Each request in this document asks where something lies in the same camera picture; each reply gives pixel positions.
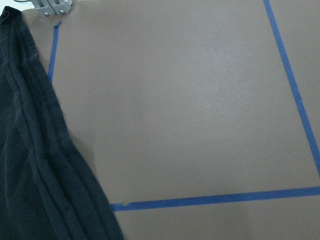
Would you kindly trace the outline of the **black graphic t-shirt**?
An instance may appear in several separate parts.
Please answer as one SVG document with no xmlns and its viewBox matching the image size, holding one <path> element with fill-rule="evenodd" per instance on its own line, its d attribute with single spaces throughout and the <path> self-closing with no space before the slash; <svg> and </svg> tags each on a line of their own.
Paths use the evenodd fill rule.
<svg viewBox="0 0 320 240">
<path fill-rule="evenodd" d="M 0 16 L 0 237 L 124 237 L 72 140 L 23 14 L 10 6 Z"/>
</svg>

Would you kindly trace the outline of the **aluminium frame post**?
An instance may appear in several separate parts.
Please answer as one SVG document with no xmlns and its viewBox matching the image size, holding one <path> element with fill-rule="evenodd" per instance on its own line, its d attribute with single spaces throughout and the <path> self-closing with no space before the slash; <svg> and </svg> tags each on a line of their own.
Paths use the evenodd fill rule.
<svg viewBox="0 0 320 240">
<path fill-rule="evenodd" d="M 31 0 L 35 10 L 41 17 L 69 14 L 72 10 L 72 0 Z"/>
</svg>

